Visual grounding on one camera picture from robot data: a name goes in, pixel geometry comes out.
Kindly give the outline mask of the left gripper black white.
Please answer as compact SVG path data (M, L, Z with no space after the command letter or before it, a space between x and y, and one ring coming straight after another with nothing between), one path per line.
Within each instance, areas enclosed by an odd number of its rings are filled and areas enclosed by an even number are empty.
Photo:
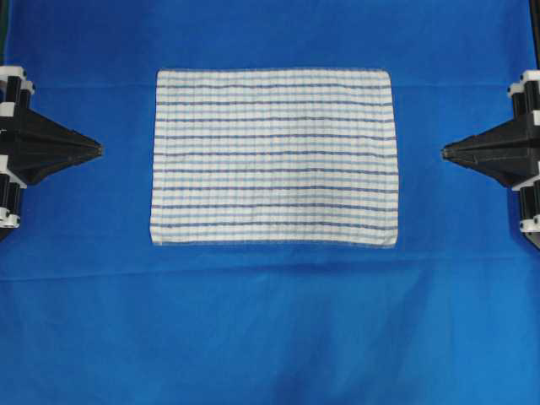
M31 110L35 85L21 66L1 66L1 230L20 226L24 190L46 177L99 158L103 147ZM16 138L91 149L75 155L17 155Z

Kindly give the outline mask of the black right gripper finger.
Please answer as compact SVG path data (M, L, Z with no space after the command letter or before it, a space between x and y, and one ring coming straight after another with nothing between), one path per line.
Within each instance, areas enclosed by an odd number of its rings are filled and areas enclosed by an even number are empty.
M478 135L449 143L443 147L441 155L443 157L456 157L461 152L538 146L539 112L532 111Z
M441 156L451 163L491 177L506 188L512 188L539 175L538 163L533 164L529 159L489 160L451 152L442 152Z

